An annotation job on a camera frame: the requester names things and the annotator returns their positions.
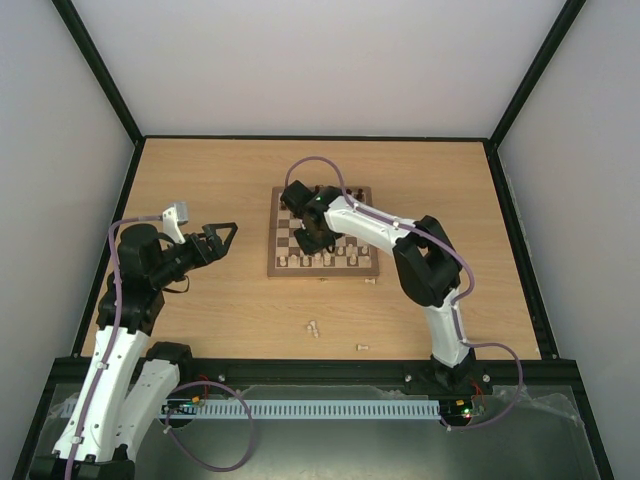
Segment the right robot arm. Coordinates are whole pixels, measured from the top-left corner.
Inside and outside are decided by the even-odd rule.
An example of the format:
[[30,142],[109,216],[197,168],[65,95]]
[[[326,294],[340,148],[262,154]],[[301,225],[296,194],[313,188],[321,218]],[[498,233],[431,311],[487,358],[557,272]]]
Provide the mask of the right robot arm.
[[403,292],[425,312],[435,380],[450,392],[470,381],[475,353],[458,306],[464,297],[460,272],[466,263],[435,218],[401,219],[362,203],[344,189],[327,186],[312,191],[299,181],[284,188],[280,202],[301,221],[294,235],[306,255],[336,249],[345,235],[390,255]]

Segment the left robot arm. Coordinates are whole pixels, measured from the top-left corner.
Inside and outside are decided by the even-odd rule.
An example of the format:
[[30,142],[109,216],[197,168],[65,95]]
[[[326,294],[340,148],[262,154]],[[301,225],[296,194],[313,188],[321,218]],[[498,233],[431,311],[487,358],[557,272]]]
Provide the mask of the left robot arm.
[[234,222],[183,234],[158,216],[123,219],[108,230],[113,273],[98,306],[91,363],[62,434],[48,455],[34,458],[31,479],[131,479],[152,421],[167,396],[188,378],[191,349],[158,342],[141,357],[170,284],[224,258]]

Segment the light pieces on board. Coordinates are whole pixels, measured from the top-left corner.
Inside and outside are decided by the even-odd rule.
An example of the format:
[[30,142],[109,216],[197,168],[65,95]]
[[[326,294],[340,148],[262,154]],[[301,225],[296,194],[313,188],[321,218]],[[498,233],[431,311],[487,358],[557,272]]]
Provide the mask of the light pieces on board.
[[274,265],[276,268],[366,269],[373,268],[375,260],[368,245],[349,243],[338,245],[331,252],[324,250],[313,255],[304,254],[298,246],[277,247]]

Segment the dark chess pieces row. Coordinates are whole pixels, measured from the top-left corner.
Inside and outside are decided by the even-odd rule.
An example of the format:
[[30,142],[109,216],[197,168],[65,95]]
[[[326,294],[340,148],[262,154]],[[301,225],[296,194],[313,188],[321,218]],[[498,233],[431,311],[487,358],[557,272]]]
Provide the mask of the dark chess pieces row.
[[[311,187],[311,191],[313,193],[318,193],[320,190],[322,190],[324,188],[324,185],[321,184],[317,184],[313,187]],[[366,187],[346,187],[346,191],[349,195],[353,196],[356,200],[358,201],[362,201],[367,203],[368,202],[368,188]],[[287,206],[285,205],[285,203],[282,201],[281,196],[279,196],[279,200],[278,200],[278,209],[279,210],[287,210]]]

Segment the wooden chessboard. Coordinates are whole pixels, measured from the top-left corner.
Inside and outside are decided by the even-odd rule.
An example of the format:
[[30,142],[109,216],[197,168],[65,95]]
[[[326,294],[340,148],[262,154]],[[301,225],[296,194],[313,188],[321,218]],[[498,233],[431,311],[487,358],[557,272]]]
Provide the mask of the wooden chessboard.
[[283,186],[276,186],[272,189],[271,211],[269,223],[269,242],[267,256],[267,276],[269,278],[332,278],[332,277],[365,277],[376,278],[380,274],[378,250],[364,240],[353,235],[343,235],[336,240],[335,247],[355,243],[359,245],[368,245],[373,250],[373,258],[375,266],[366,269],[307,269],[307,268],[276,268],[274,265],[275,253],[277,247],[294,247],[298,246],[294,238],[294,231],[302,227],[301,221],[293,216],[287,210],[278,209],[278,200],[284,190]]

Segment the black aluminium rail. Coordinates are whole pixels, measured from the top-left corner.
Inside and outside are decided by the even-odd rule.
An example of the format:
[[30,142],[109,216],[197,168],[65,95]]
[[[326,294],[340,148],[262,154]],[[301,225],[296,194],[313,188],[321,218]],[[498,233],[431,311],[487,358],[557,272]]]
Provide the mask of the black aluminium rail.
[[[53,391],[61,384],[82,384],[90,358],[66,357],[54,361],[45,390]],[[585,393],[577,364],[573,360],[521,360],[523,383],[526,387],[570,387],[575,394]],[[454,380],[444,380],[436,374],[430,361],[409,360],[240,360],[195,358],[187,367],[187,376],[180,384],[195,381],[204,375],[211,381],[221,381],[234,389],[253,385],[287,386],[354,386],[367,385],[380,389],[399,389],[409,394],[446,396],[470,393],[472,385],[485,392],[493,386],[518,383],[514,360],[476,360],[466,374]]]

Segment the black frame post left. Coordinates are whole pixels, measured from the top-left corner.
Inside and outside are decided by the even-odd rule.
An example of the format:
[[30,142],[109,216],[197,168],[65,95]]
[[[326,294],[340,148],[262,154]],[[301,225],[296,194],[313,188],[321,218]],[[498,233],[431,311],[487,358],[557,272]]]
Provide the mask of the black frame post left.
[[74,40],[128,137],[134,144],[140,143],[144,139],[144,135],[131,114],[74,3],[70,0],[52,0],[51,3]]

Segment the black frame post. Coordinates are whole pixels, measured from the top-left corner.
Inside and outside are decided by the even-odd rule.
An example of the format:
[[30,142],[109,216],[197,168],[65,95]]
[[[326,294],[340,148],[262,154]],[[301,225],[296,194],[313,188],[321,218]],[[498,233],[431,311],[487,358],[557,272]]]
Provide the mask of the black frame post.
[[586,0],[564,2],[490,137],[495,148],[498,148],[507,137],[585,4]]
[[144,139],[144,135],[131,114],[74,3],[70,0],[52,0],[51,3],[74,40],[128,137],[134,144],[140,143]]

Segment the black frame post right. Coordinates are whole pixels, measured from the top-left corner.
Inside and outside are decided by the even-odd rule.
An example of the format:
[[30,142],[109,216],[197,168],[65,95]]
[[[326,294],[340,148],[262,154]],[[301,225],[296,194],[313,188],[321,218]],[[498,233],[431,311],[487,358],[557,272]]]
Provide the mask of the black frame post right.
[[498,148],[507,137],[585,4],[586,0],[564,2],[490,137],[495,148]]

